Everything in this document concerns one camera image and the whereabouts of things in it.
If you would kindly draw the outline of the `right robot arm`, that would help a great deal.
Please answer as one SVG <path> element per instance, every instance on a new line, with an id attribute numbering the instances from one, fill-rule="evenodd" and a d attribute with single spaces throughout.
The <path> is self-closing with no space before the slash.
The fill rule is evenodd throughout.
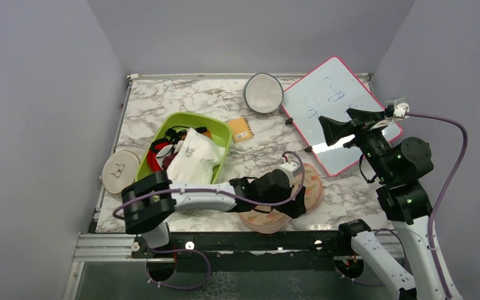
<path id="1" fill-rule="evenodd" d="M 409 267 L 400 265 L 361 219 L 340 225 L 337 249 L 361 256 L 393 299 L 460 299 L 434 227 L 441 199 L 431 202 L 419 181 L 433 170 L 431 148 L 418 137 L 391 146 L 382 132 L 411 112 L 389 106 L 383 112 L 348 109 L 347 114 L 348 122 L 319 117 L 326 143 L 333 145 L 346 138 L 346 148 L 361 150 L 362 158 L 380 180 L 377 199 L 394 227 Z"/>

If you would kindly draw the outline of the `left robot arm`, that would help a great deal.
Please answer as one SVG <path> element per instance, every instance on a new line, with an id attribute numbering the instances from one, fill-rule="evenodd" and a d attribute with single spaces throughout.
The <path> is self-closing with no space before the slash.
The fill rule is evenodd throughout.
<path id="1" fill-rule="evenodd" d="M 306 213 L 306 188 L 283 170 L 262 177 L 234 178 L 221 184 L 197 186 L 170 180 L 164 171 L 155 172 L 125 187 L 122 204 L 112 215 L 122 219 L 127 234 L 146 234 L 163 226 L 176 211 L 212 210 L 245 213 L 266 206 L 290 218 Z"/>

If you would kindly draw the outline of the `peach floral mesh laundry bag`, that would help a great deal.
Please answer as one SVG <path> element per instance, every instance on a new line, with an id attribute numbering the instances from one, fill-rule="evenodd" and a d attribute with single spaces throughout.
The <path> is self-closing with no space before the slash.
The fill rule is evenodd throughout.
<path id="1" fill-rule="evenodd" d="M 304 203 L 306 214 L 308 214 L 320 205 L 324 196 L 324 188 L 318 172 L 312 165 L 306 163 L 304 172 L 306 173 Z M 292 221 L 288 215 L 268 206 L 256 206 L 251 211 L 240 212 L 239 217 L 247 227 L 262 234 L 282 231 Z"/>

